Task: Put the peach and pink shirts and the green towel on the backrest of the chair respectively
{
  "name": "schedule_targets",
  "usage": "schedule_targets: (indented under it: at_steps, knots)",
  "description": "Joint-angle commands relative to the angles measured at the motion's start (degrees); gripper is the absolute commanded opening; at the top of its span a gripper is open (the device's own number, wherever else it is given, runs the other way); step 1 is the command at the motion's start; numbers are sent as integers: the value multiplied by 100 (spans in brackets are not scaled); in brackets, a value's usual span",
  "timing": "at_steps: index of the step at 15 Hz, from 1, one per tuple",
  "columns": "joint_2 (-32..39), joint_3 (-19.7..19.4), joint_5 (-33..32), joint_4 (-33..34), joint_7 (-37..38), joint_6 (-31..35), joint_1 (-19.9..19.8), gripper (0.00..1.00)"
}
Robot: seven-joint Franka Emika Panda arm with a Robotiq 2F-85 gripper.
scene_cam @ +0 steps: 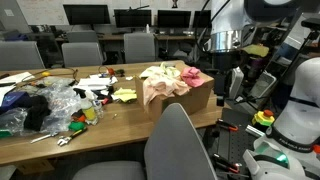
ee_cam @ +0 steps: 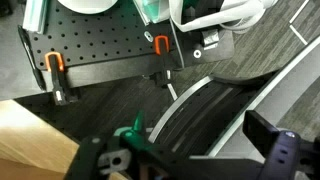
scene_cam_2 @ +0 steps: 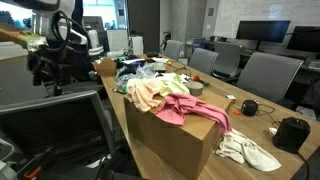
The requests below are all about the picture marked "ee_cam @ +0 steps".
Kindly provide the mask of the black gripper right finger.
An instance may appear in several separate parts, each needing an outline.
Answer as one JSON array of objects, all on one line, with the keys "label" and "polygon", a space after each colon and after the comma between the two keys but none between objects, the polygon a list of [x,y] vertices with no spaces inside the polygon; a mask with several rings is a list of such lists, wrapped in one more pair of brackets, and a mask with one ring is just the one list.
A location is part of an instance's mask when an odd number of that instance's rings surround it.
[{"label": "black gripper right finger", "polygon": [[313,141],[278,130],[254,110],[245,112],[243,133],[265,158],[258,180],[294,180],[297,171],[320,180],[320,137]]}]

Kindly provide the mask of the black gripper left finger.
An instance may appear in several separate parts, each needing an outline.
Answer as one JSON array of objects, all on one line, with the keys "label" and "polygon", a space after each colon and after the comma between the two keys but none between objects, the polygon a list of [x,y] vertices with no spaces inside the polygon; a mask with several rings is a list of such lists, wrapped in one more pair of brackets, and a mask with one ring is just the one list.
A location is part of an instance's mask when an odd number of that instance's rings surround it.
[{"label": "black gripper left finger", "polygon": [[112,173],[126,170],[132,153],[121,147],[119,140],[98,135],[84,138],[64,180],[109,180]]}]

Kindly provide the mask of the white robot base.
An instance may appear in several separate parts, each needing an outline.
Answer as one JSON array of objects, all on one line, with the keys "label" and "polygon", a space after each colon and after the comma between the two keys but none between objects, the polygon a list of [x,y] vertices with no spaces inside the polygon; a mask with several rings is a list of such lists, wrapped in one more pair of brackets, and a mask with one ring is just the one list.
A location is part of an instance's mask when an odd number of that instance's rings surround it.
[{"label": "white robot base", "polygon": [[142,18],[154,24],[171,20],[182,32],[219,25],[243,31],[255,25],[278,0],[133,0]]}]

